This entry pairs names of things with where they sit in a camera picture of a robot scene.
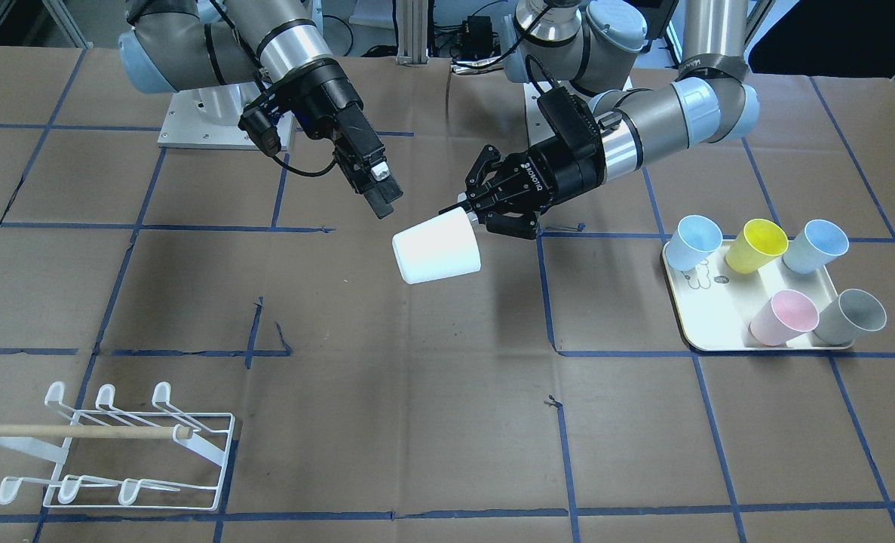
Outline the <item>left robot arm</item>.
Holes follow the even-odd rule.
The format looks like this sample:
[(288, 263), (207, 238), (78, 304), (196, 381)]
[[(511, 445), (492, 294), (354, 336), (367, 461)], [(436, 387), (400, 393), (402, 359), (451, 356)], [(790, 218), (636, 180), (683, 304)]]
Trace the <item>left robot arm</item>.
[(625, 1), (520, 1), (504, 71), (529, 84), (548, 137), (503, 155), (485, 146), (451, 206), (492, 233), (539, 234), (541, 216), (702, 143), (745, 137), (759, 117), (746, 83), (746, 1), (689, 1), (682, 61), (657, 88), (631, 83), (648, 34)]

